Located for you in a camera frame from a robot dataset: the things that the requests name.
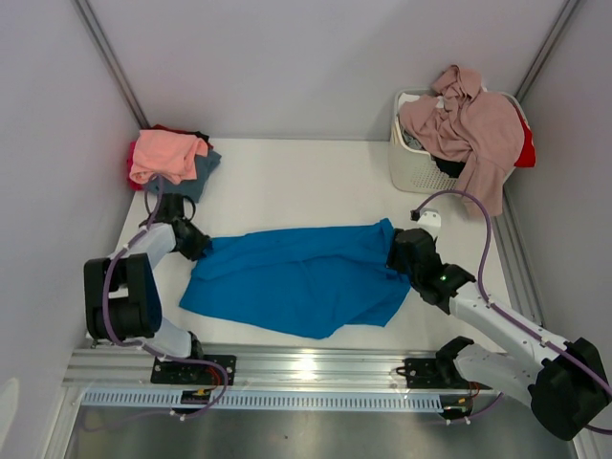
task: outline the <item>gray wall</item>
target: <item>gray wall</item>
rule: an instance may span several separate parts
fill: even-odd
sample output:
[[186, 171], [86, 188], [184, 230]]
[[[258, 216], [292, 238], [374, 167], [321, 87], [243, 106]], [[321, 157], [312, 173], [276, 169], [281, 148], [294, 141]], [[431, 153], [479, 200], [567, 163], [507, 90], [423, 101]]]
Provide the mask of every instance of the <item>gray wall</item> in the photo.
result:
[[84, 334], [82, 265], [117, 242], [137, 135], [68, 0], [0, 2], [0, 384], [21, 384], [0, 453], [32, 458]]
[[[549, 328], [585, 337], [612, 377], [612, 2], [579, 11], [524, 103], [538, 164], [508, 183]], [[612, 407], [594, 423], [612, 428]], [[612, 456], [612, 442], [598, 437]]]
[[513, 92], [563, 0], [92, 0], [151, 122], [215, 137], [388, 140], [451, 63]]

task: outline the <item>folded pink shirt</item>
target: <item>folded pink shirt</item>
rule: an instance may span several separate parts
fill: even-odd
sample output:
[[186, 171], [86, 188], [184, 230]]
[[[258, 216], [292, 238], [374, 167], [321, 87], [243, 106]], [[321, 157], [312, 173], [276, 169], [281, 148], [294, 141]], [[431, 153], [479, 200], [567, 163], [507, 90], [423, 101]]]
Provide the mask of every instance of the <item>folded pink shirt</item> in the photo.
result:
[[208, 155], [207, 143], [196, 136], [142, 130], [134, 148], [130, 179], [146, 184], [152, 176], [161, 174], [174, 185], [182, 180], [194, 180], [197, 178], [195, 155]]

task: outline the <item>gray cloth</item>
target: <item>gray cloth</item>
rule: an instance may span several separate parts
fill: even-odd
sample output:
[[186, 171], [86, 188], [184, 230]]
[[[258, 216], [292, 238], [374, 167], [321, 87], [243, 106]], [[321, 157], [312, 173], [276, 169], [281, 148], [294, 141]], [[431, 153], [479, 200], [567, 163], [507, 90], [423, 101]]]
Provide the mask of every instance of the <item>gray cloth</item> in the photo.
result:
[[408, 148], [412, 148], [413, 150], [425, 150], [421, 143], [416, 138], [412, 137], [410, 133], [403, 128], [402, 137], [404, 138], [404, 142], [408, 146]]
[[[174, 185], [167, 179], [164, 179], [164, 193], [179, 193], [191, 198], [194, 202], [198, 202], [204, 192], [204, 185], [208, 180], [208, 176], [221, 163], [221, 155], [214, 150], [208, 151], [208, 156], [195, 156], [195, 170], [197, 178], [195, 180], [183, 180], [178, 185]], [[158, 181], [153, 180], [144, 185], [144, 189], [151, 193], [158, 193]]]

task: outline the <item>pink towel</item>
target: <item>pink towel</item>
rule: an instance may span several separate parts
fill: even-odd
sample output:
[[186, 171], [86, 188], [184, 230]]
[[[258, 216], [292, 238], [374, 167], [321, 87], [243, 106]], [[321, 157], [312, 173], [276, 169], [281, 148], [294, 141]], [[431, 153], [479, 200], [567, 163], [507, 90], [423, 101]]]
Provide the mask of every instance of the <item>pink towel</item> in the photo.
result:
[[[456, 189], [465, 190], [485, 205], [492, 215], [502, 211], [502, 186], [518, 159], [525, 134], [514, 106], [505, 96], [485, 92], [480, 74], [451, 65], [431, 85], [444, 97], [422, 96], [400, 108], [401, 125], [432, 155], [448, 161], [466, 162]], [[472, 216], [478, 207], [464, 198]]]
[[146, 184], [162, 174], [174, 185], [197, 178], [195, 155], [206, 156], [208, 145], [202, 139], [168, 131], [142, 130], [134, 148], [130, 179]]

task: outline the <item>pile of laundry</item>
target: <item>pile of laundry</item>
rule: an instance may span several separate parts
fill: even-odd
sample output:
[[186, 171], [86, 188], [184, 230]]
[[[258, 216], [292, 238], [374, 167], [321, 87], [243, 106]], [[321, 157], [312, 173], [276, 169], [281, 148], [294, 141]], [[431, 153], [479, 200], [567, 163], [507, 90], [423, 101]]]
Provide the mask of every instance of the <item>pile of laundry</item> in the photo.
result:
[[[431, 88], [438, 97], [400, 107], [405, 143], [431, 154], [441, 171], [457, 178], [455, 189], [478, 198], [491, 216], [501, 214], [507, 174], [536, 165], [527, 122], [503, 94], [484, 90], [474, 70], [451, 65]], [[470, 215], [480, 215], [475, 203], [463, 201]]]
[[187, 132], [156, 124], [143, 129], [138, 140], [130, 143], [127, 181], [132, 189], [159, 192], [163, 177], [164, 193], [179, 193], [198, 202], [209, 175], [221, 162], [208, 136], [200, 131]]

